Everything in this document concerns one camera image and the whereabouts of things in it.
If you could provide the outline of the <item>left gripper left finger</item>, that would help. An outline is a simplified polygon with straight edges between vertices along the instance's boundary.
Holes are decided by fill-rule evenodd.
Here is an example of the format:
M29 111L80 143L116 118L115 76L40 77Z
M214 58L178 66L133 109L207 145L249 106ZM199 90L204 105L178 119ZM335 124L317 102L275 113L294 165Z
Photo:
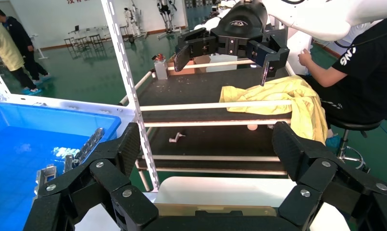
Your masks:
M129 178L140 149L136 123L121 137L98 144L83 164L39 188L24 230L73 231L96 205L123 231L145 229L159 211Z

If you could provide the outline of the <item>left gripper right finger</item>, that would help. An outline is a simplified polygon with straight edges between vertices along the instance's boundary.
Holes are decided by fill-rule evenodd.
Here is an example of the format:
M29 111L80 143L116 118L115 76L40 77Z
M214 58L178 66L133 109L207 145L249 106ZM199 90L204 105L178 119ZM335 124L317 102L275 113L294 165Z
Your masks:
M306 231L327 203L360 231L387 231L387 183L343 163L321 142L299 137L285 122L274 125L272 143L297 184L278 208L279 217Z

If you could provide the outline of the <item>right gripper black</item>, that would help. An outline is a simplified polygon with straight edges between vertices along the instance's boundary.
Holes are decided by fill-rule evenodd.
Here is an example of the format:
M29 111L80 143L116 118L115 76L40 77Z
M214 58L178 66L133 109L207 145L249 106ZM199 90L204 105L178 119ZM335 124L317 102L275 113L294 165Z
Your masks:
M284 68L289 56L287 31L265 31L268 13L260 1L240 1L211 29L178 37L174 68L180 72L195 58L213 53L246 57L262 67L260 85Z

